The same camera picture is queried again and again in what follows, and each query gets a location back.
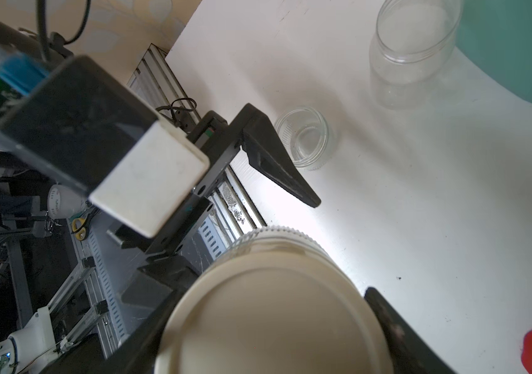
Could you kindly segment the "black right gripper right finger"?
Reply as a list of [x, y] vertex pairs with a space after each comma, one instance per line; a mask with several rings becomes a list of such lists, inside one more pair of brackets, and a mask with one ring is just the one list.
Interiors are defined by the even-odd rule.
[[376, 288], [368, 288], [364, 300], [381, 325], [396, 373], [456, 373], [431, 350]]

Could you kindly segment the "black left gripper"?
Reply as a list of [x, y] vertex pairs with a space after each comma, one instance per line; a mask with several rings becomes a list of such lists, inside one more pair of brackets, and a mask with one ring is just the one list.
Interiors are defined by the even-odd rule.
[[[292, 162], [267, 115], [245, 104], [228, 124], [221, 115], [208, 112], [187, 135], [208, 155], [210, 168], [153, 238], [145, 238], [120, 222], [106, 230], [111, 243], [120, 249], [139, 249], [154, 262], [178, 254], [185, 238], [197, 230], [212, 203], [208, 197], [225, 181], [225, 169], [240, 148], [249, 165], [278, 187], [309, 207], [321, 198]], [[198, 279], [193, 268], [138, 269], [120, 295], [123, 304], [145, 309], [157, 308], [173, 291], [188, 290]]]

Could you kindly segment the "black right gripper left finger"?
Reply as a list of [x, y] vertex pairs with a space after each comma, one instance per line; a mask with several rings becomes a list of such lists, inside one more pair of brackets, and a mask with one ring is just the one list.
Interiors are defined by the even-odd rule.
[[181, 299], [182, 291], [173, 291], [93, 373], [150, 373], [155, 365], [163, 331]]

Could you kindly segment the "beige lid jar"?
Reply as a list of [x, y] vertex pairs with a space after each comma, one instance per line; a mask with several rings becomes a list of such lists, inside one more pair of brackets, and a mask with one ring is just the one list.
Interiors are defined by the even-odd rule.
[[298, 169], [317, 170], [326, 164], [334, 151], [333, 129], [314, 108], [291, 109], [276, 120], [274, 128]]
[[312, 238], [267, 227], [197, 279], [162, 333], [156, 373], [391, 373], [373, 310]]

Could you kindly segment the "clear peanut jar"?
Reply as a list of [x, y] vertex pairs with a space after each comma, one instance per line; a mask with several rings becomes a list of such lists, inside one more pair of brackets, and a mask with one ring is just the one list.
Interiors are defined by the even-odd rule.
[[453, 53], [462, 1], [386, 1], [370, 43], [370, 87], [388, 109], [424, 102]]

